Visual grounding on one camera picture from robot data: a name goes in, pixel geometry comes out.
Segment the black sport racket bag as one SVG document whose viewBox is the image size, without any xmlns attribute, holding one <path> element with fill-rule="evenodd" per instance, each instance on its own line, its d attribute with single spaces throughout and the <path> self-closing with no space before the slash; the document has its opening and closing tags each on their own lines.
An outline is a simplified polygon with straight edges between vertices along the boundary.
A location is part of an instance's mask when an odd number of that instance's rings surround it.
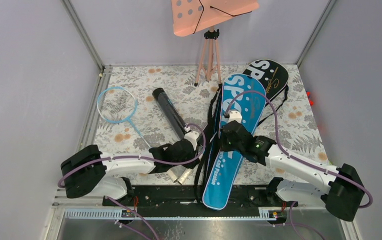
<svg viewBox="0 0 382 240">
<path fill-rule="evenodd" d="M 250 63 L 243 74 L 258 80 L 265 88 L 266 96 L 270 101 L 273 101 L 280 93 L 284 93 L 284 99 L 277 106 L 276 111 L 287 101 L 289 73 L 283 65 L 270 59 L 258 59 Z"/>
</svg>

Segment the blue racket bag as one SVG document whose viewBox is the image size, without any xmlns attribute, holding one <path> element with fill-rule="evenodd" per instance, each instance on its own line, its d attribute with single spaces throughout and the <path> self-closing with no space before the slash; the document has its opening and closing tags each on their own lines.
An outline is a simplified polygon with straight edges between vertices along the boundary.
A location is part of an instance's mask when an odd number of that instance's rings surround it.
<svg viewBox="0 0 382 240">
<path fill-rule="evenodd" d="M 248 75 L 236 73 L 224 80 L 216 103 L 209 175 L 202 196 L 210 209 L 219 211 L 227 205 L 243 161 L 241 151 L 249 147 L 266 104 L 263 95 L 263 85 Z"/>
</svg>

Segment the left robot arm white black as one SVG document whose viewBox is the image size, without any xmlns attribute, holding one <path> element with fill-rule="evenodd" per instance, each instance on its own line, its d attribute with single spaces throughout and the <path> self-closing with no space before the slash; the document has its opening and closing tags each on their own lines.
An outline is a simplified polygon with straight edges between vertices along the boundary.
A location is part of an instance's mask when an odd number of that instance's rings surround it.
<svg viewBox="0 0 382 240">
<path fill-rule="evenodd" d="M 61 163 L 58 187 L 66 190 L 69 199 L 110 196 L 126 206 L 133 201 L 134 193 L 123 177 L 115 180 L 114 175 L 160 174 L 177 166 L 192 168 L 202 155 L 203 147 L 186 139 L 152 147 L 141 154 L 104 154 L 92 144 Z"/>
</svg>

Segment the black shuttlecock tube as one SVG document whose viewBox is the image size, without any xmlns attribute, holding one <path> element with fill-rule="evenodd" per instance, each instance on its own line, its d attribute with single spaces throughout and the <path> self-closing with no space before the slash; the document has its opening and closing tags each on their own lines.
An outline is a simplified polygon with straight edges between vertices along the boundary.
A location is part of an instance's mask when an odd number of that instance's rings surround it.
<svg viewBox="0 0 382 240">
<path fill-rule="evenodd" d="M 187 133 L 185 131 L 186 123 L 174 107 L 170 98 L 167 96 L 167 93 L 162 87 L 159 87 L 153 90 L 152 96 L 154 97 L 161 111 L 166 116 L 178 138 L 182 139 Z"/>
</svg>

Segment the blue racket white grip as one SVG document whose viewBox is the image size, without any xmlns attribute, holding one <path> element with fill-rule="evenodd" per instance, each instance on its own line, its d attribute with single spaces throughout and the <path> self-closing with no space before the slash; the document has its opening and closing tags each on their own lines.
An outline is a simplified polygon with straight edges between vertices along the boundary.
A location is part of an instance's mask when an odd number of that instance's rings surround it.
<svg viewBox="0 0 382 240">
<path fill-rule="evenodd" d="M 193 169 L 185 168 L 185 169 L 173 169 L 171 168 L 166 172 L 167 176 L 173 181 L 173 183 L 178 183 L 183 185 L 185 180 L 188 178 L 190 174 L 192 174 Z"/>
</svg>

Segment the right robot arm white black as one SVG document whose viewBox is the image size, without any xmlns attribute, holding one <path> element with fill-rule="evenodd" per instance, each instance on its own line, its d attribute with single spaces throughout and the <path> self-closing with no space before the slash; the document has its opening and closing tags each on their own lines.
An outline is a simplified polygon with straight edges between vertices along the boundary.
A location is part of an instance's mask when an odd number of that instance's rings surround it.
<svg viewBox="0 0 382 240">
<path fill-rule="evenodd" d="M 275 140 L 253 136 L 239 122 L 233 120 L 220 129 L 220 148 L 224 152 L 238 152 L 250 162 L 280 168 L 304 183 L 291 183 L 283 178 L 273 179 L 266 191 L 266 201 L 273 206 L 285 202 L 310 201 L 324 203 L 333 216 L 353 221 L 364 196 L 363 183 L 357 170 L 344 163 L 341 167 L 322 164 L 288 151 Z"/>
</svg>

